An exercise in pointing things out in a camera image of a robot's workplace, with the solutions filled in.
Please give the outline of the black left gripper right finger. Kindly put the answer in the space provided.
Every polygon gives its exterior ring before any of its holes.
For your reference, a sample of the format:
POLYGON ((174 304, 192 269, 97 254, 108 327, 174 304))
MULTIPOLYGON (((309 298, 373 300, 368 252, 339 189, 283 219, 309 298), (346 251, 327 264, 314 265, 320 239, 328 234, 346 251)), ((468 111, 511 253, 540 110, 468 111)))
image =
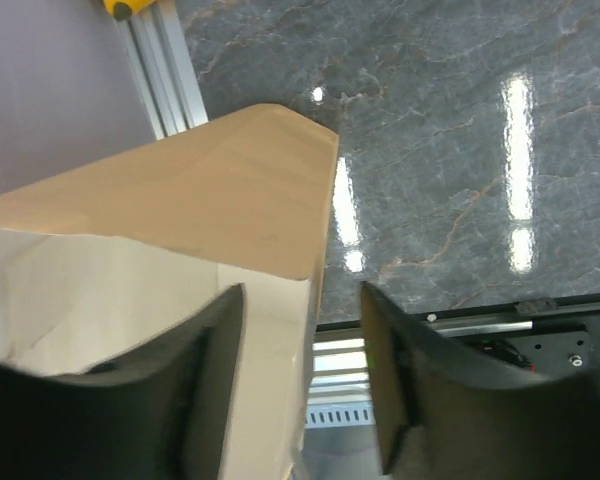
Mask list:
POLYGON ((600 479, 600 369, 547 377, 441 335, 370 283, 361 326, 394 479, 600 479))

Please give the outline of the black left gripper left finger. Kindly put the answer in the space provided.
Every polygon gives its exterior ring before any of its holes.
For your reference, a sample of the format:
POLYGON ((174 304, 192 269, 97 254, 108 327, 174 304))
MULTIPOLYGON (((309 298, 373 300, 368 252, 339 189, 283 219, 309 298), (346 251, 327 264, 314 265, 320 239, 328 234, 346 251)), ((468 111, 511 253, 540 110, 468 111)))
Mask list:
POLYGON ((243 334, 234 285, 82 374, 0 363, 0 479, 216 479, 243 334))

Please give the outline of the brown paper takeout bag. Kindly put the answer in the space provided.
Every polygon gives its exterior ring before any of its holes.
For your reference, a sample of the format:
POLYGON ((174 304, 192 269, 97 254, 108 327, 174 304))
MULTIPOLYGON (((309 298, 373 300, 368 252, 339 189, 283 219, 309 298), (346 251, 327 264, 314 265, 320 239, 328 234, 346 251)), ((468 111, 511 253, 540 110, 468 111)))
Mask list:
POLYGON ((288 479, 304 435, 338 135, 259 104, 0 195, 0 363, 82 374, 244 291, 216 479, 288 479))

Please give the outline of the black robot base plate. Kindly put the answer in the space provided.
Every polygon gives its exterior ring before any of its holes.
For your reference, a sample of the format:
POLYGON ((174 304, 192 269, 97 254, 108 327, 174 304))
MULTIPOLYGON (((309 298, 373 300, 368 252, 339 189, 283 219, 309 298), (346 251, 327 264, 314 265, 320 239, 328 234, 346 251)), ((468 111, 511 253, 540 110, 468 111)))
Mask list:
MULTIPOLYGON (((410 313, 438 333, 475 348, 504 344, 505 357, 546 375, 600 367, 600 293, 516 303, 410 313)), ((315 335, 318 381, 361 383, 366 360, 361 322, 320 325, 315 335)))

